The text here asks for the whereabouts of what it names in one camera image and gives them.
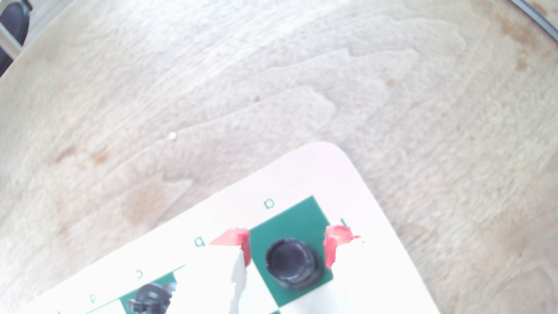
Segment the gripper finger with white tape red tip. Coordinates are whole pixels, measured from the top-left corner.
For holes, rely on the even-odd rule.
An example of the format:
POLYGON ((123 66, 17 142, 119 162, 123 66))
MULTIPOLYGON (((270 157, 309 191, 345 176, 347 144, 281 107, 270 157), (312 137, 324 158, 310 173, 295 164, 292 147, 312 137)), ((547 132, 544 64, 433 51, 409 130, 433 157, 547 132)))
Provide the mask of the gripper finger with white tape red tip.
POLYGON ((250 232, 233 227, 178 272, 168 313, 239 313, 251 263, 250 232))
POLYGON ((325 265, 349 313, 436 313, 436 304, 401 243, 363 238, 344 225, 324 233, 325 265))

